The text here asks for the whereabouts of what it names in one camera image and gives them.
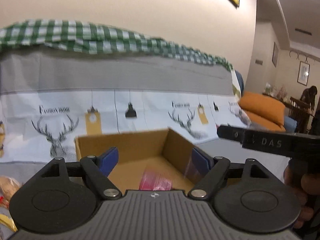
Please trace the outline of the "person's right hand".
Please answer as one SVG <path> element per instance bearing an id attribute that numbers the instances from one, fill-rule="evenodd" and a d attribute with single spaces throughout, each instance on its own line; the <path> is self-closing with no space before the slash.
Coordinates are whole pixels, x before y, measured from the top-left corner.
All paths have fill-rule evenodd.
<path id="1" fill-rule="evenodd" d="M 313 218 L 315 213 L 314 209 L 306 204 L 308 201 L 308 196 L 319 196 L 319 173 L 303 174 L 300 178 L 300 182 L 298 183 L 296 180 L 296 173 L 292 169 L 294 164 L 295 161 L 292 159 L 288 162 L 283 177 L 284 184 L 292 188 L 292 191 L 300 201 L 300 215 L 293 227 L 295 229 L 301 229 L 306 222 Z"/>

